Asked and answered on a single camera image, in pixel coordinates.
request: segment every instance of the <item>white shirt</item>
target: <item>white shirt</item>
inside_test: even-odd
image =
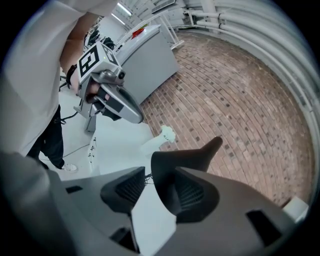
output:
[[[58,108],[60,56],[78,19],[108,16],[116,0],[54,0],[28,21],[1,74],[0,149],[26,156]]]

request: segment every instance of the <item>black wristband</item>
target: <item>black wristband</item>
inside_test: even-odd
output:
[[[71,85],[70,78],[71,78],[72,74],[75,72],[76,69],[77,69],[77,64],[72,65],[69,68],[68,72],[66,73],[65,81],[66,81],[66,85],[68,86],[69,89],[70,89],[70,85]]]

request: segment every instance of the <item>person's arm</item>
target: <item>person's arm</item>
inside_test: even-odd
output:
[[[84,16],[80,17],[77,21],[75,27],[70,32],[62,54],[60,56],[60,66],[65,74],[67,74],[68,70],[72,65],[75,65],[81,55],[84,53],[84,38],[88,30],[92,27],[95,21],[98,19],[98,15],[87,12]],[[71,78],[70,83],[72,89],[75,93],[78,92],[79,87],[79,77],[78,72],[75,71]],[[90,87],[90,94],[96,94],[99,89],[98,83],[93,83]]]

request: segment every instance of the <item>white sneaker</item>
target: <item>white sneaker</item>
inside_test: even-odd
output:
[[[64,165],[61,168],[62,170],[65,170],[69,173],[75,173],[78,171],[78,168],[76,165],[72,164],[72,163],[64,163]]]

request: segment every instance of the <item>brick floor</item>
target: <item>brick floor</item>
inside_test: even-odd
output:
[[[161,150],[197,149],[215,136],[223,146],[209,172],[246,183],[278,205],[308,201],[314,157],[307,123],[289,90],[260,60],[228,42],[180,32],[180,71],[143,103],[155,135],[173,128]]]

